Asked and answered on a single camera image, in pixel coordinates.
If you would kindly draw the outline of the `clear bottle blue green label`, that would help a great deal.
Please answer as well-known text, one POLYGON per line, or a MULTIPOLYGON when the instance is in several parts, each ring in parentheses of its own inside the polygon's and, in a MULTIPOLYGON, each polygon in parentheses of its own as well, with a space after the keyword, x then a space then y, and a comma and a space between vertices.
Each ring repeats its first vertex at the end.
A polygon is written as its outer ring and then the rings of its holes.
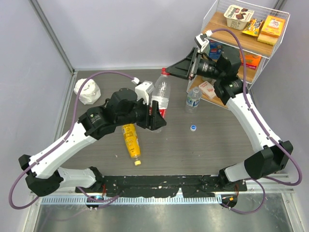
POLYGON ((199 105, 200 99, 202 97, 202 92, 199 87, 194 87, 188 92, 186 99, 185 110, 188 113, 195 113, 199 105))

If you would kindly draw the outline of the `red cap clear bottle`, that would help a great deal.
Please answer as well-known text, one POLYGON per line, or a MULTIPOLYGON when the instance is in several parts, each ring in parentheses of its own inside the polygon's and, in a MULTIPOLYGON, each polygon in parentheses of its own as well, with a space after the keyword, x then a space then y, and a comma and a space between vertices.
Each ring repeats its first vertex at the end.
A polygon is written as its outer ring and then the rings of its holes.
POLYGON ((163 118, 166 117, 166 110, 169 104, 170 93, 171 82, 169 76, 160 75, 154 85, 154 90, 152 91, 150 106, 153 100, 160 102, 160 107, 163 108, 163 118))

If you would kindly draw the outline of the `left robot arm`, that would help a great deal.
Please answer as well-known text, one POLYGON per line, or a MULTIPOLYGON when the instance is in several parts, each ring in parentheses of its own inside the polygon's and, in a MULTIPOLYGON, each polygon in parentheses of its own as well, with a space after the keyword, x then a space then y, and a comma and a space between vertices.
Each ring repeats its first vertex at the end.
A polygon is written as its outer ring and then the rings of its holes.
POLYGON ((159 112, 157 102, 150 107, 143 99, 138 99, 133 90, 122 88, 113 93, 104 105, 89 108, 65 135, 48 148, 34 156, 22 155, 19 158, 20 166, 27 174, 28 188, 39 197, 68 187, 99 192, 104 179, 97 168, 76 170, 65 169, 61 165, 83 148, 126 124, 154 131, 167 123, 159 112))

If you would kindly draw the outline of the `white bottle cap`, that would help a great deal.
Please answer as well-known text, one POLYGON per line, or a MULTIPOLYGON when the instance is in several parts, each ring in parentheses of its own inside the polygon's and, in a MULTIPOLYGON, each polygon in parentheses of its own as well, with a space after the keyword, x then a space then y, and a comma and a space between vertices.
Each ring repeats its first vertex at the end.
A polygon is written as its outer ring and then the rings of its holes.
POLYGON ((196 131, 196 130, 197 130, 196 125, 191 125, 190 130, 191 130, 191 131, 196 131))

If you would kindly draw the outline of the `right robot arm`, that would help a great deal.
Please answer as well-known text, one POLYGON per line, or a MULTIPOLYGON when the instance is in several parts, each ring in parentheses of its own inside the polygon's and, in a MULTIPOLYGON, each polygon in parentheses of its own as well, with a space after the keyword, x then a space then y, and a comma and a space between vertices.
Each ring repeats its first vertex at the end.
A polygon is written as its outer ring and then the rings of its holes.
POLYGON ((239 51, 232 47, 223 49, 216 61, 203 59, 194 47, 186 58, 166 69, 170 75, 186 80, 195 75, 213 79, 216 96, 238 119, 252 144, 252 156, 219 171, 218 185, 224 191, 242 179, 257 180, 283 170, 293 151, 291 142, 282 141, 257 111, 238 77, 240 66, 239 51))

